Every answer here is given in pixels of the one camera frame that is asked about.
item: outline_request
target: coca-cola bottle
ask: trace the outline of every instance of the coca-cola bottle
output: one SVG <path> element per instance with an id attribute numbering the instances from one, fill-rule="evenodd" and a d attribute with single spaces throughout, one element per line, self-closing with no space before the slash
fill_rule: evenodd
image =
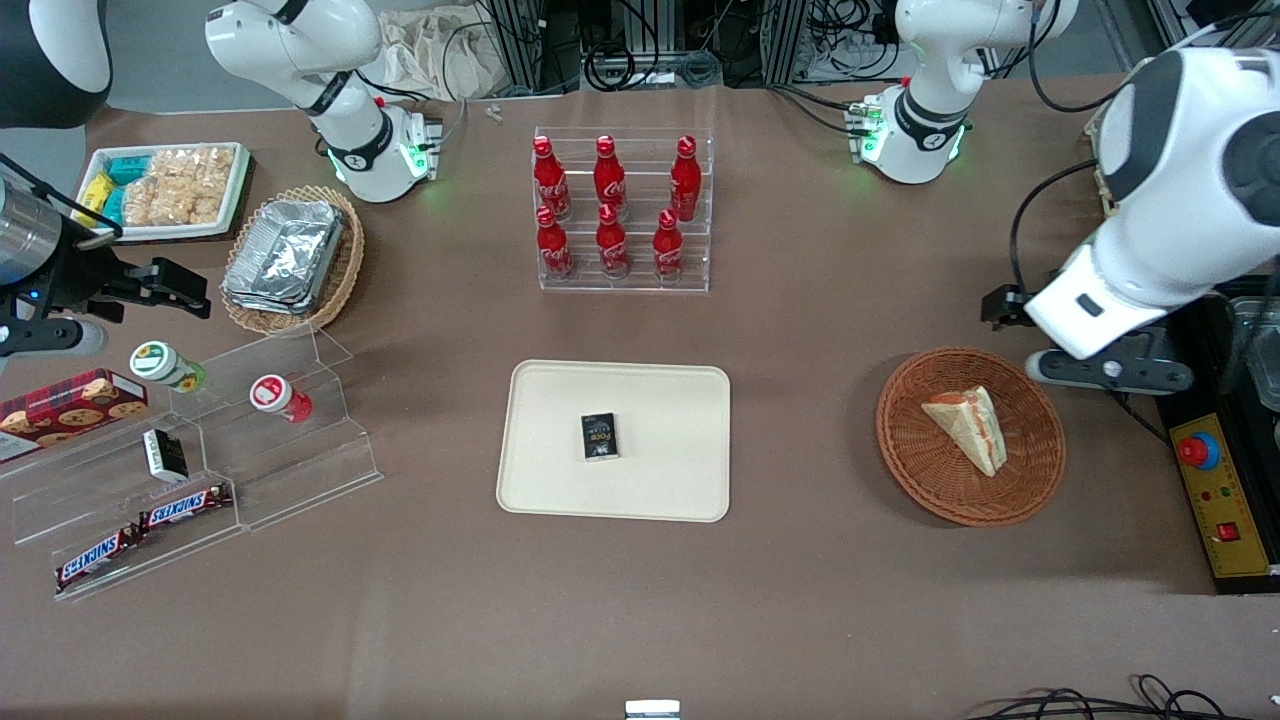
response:
<path id="1" fill-rule="evenodd" d="M 600 205 L 612 205 L 620 219 L 627 217 L 627 173 L 608 135 L 595 138 L 595 197 Z"/>
<path id="2" fill-rule="evenodd" d="M 618 222 L 618 210 L 613 205 L 600 205 L 600 227 L 595 228 L 595 243 L 600 246 L 600 264 L 604 277 L 621 281 L 631 272 L 631 258 L 627 256 L 627 231 Z"/>
<path id="3" fill-rule="evenodd" d="M 564 179 L 564 165 L 561 165 L 552 151 L 552 141 L 545 135 L 534 138 L 534 182 L 538 183 L 538 197 L 556 213 L 556 217 L 568 217 L 568 182 Z"/>
<path id="4" fill-rule="evenodd" d="M 653 266 L 662 284 L 676 284 L 684 272 L 685 237 L 676 227 L 676 214 L 658 213 L 658 232 L 653 233 Z"/>
<path id="5" fill-rule="evenodd" d="M 564 228 L 559 227 L 556 213 L 547 205 L 538 209 L 538 250 L 548 278 L 564 281 L 573 275 L 573 255 L 568 250 Z"/>
<path id="6" fill-rule="evenodd" d="M 671 167 L 671 209 L 676 219 L 687 223 L 698 211 L 698 193 L 703 188 L 703 170 L 698 167 L 698 141 L 686 135 L 676 142 L 676 164 Z"/>

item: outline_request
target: small black box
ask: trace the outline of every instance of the small black box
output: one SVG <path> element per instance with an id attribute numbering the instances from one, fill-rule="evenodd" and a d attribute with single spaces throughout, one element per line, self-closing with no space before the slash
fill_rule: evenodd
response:
<path id="1" fill-rule="evenodd" d="M 164 430 L 152 429 L 142 434 L 142 446 L 147 451 L 151 477 L 166 483 L 187 482 L 187 457 L 182 452 L 182 441 Z"/>
<path id="2" fill-rule="evenodd" d="M 618 434 L 613 427 L 613 413 L 582 415 L 582 446 L 588 460 L 618 456 Z"/>

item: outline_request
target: snack box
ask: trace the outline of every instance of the snack box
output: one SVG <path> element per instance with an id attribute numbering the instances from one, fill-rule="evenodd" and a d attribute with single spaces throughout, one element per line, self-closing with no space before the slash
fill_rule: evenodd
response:
<path id="1" fill-rule="evenodd" d="M 227 191 L 223 192 L 223 204 L 218 211 L 218 220 L 214 223 L 186 224 L 186 225 L 124 225 L 124 237 L 115 241 L 116 245 L 151 245 L 157 242 L 183 242 L 183 241 L 211 241 L 229 240 L 224 236 L 233 224 L 243 217 L 243 201 L 248 193 L 248 181 L 252 177 L 253 159 L 248 149 L 239 142 L 192 142 L 187 145 L 137 145 L 133 147 L 104 147 L 95 150 L 88 159 L 88 169 L 81 178 L 79 190 L 76 199 L 84 197 L 88 183 L 101 172 L 109 160 L 115 158 L 134 158 L 138 155 L 154 155 L 157 150 L 196 150 L 216 145 L 230 147 L 236 151 L 232 160 L 230 176 L 227 178 Z M 96 228 L 97 233 L 111 232 L 108 228 Z"/>
<path id="2" fill-rule="evenodd" d="M 105 368 L 0 405 L 0 464 L 146 413 L 147 391 Z"/>

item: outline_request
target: cloth bag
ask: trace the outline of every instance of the cloth bag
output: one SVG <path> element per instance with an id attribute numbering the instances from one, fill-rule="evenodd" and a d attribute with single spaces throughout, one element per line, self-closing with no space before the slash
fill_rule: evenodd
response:
<path id="1" fill-rule="evenodd" d="M 484 97 L 508 85 L 492 24 L 468 27 L 449 42 L 449 36 L 465 24 L 493 22 L 479 5 L 384 10 L 378 22 L 383 28 L 387 60 L 381 85 L 442 100 Z M 449 45 L 448 55 L 445 44 Z"/>

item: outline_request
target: aluminum foil container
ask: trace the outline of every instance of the aluminum foil container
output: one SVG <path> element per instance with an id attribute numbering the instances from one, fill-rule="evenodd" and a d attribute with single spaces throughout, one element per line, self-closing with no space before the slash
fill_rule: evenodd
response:
<path id="1" fill-rule="evenodd" d="M 223 292 L 242 307 L 301 315 L 315 309 L 342 236 L 324 201 L 276 200 L 250 225 Z"/>

